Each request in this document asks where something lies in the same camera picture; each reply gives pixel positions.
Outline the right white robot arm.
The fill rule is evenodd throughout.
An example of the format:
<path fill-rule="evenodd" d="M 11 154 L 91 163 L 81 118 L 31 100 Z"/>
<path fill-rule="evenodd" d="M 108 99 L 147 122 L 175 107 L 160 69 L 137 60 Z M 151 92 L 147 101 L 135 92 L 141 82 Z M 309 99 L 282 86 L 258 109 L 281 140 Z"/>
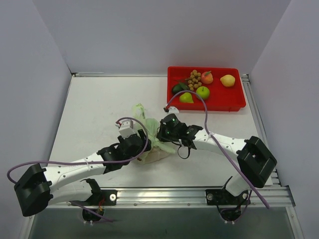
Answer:
<path fill-rule="evenodd" d="M 260 138 L 239 139 L 208 133 L 201 126 L 187 126 L 175 114 L 160 121 L 157 138 L 188 149 L 227 153 L 237 171 L 221 191 L 221 198 L 227 204 L 235 202 L 249 188 L 263 188 L 277 165 L 277 160 Z"/>

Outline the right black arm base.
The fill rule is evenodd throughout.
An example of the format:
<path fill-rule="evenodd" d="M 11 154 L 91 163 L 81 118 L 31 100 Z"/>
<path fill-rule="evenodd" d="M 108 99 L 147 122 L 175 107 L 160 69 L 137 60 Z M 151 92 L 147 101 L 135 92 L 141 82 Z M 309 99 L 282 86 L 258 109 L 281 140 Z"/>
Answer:
<path fill-rule="evenodd" d="M 237 223 L 245 213 L 250 204 L 251 194 L 252 190 L 246 190 L 239 194 L 239 196 L 233 196 L 224 188 L 205 190 L 206 204 L 216 206 L 225 224 L 232 225 Z"/>

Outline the pale green plastic bag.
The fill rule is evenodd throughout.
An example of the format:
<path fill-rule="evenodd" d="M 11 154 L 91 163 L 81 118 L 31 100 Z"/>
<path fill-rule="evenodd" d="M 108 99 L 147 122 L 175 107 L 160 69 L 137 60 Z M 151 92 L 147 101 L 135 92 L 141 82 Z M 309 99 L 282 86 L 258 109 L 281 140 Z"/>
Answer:
<path fill-rule="evenodd" d="M 138 164 L 149 164 L 161 159 L 167 158 L 176 153 L 175 147 L 166 142 L 160 142 L 156 135 L 158 133 L 160 122 L 154 118 L 146 116 L 145 108 L 142 104 L 136 104 L 132 107 L 133 118 L 139 120 L 146 128 L 151 141 L 151 150 L 144 152 L 136 162 Z"/>

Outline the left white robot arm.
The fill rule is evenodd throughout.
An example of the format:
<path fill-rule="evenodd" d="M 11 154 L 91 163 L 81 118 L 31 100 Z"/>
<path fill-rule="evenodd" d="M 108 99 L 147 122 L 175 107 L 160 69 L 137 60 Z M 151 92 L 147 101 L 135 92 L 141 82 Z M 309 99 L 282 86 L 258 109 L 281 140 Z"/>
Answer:
<path fill-rule="evenodd" d="M 63 201 L 97 204 L 102 192 L 91 176 L 119 170 L 151 149 L 151 141 L 141 129 L 126 138 L 119 136 L 118 140 L 71 163 L 51 167 L 31 165 L 14 185 L 23 216 L 33 216 L 48 205 Z"/>

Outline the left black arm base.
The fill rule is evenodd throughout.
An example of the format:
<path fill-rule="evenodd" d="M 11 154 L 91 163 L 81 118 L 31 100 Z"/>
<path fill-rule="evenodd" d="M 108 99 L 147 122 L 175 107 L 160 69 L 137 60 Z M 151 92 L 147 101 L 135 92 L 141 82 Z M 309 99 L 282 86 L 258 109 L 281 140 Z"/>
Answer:
<path fill-rule="evenodd" d="M 95 179 L 84 179 L 82 180 L 86 182 L 90 186 L 89 192 L 91 195 L 88 199 L 83 201 L 83 206 L 94 206 L 95 208 L 91 209 L 97 216 L 87 210 L 82 210 L 82 218 L 84 221 L 92 222 L 92 223 L 104 223 L 104 222 L 113 222 L 111 219 L 103 219 L 105 213 L 105 206 L 115 206 L 117 202 L 117 190 L 114 189 L 106 189 L 102 190 L 98 185 Z"/>

